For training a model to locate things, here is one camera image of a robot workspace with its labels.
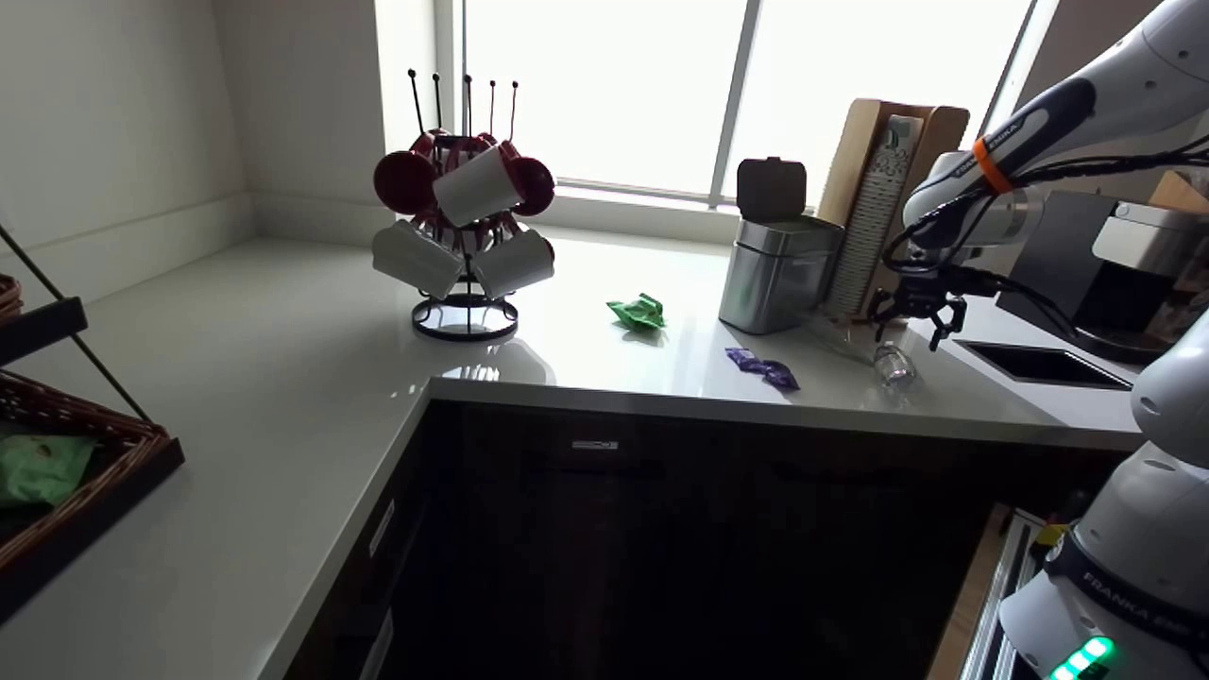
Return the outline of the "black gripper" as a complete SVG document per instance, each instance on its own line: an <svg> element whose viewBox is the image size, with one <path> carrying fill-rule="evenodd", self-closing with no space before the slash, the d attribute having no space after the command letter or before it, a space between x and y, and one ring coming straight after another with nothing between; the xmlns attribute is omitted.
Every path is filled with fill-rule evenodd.
<svg viewBox="0 0 1209 680"><path fill-rule="evenodd" d="M907 265L895 288L895 313L930 317L942 332L958 332L968 313L960 274L949 265Z"/></svg>

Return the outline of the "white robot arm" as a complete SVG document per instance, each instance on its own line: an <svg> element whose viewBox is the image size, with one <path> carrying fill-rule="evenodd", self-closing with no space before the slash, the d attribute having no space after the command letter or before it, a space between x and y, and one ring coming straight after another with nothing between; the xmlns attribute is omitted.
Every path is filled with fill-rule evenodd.
<svg viewBox="0 0 1209 680"><path fill-rule="evenodd" d="M1209 105L1209 0L1157 0L1115 44L942 153L903 205L888 250L891 308L939 337L984 288L984 212L1066 178L1199 165L1201 146L1145 141ZM994 604L1034 680L1209 680L1209 313L1129 370L1126 452L1034 574Z"/></svg>

